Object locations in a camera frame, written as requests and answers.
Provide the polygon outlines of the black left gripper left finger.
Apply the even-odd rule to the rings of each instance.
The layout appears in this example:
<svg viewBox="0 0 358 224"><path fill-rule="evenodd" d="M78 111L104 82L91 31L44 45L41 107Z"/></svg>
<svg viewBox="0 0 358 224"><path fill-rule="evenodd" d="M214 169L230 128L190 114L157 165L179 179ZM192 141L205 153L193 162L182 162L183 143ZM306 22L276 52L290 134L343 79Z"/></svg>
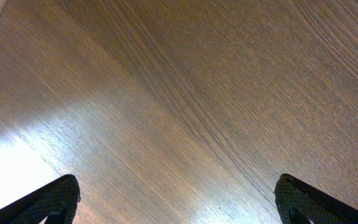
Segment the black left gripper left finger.
<svg viewBox="0 0 358 224"><path fill-rule="evenodd" d="M0 209L0 223L72 224L80 200L76 177L66 174Z"/></svg>

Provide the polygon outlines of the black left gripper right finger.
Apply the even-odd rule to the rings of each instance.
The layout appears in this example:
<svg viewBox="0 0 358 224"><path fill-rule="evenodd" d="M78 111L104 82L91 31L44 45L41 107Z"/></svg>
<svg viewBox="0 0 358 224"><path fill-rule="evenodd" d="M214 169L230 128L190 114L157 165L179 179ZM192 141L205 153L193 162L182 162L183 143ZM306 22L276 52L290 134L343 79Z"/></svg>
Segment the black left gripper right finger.
<svg viewBox="0 0 358 224"><path fill-rule="evenodd" d="M276 183L275 203L284 224L358 224L358 210L290 174Z"/></svg>

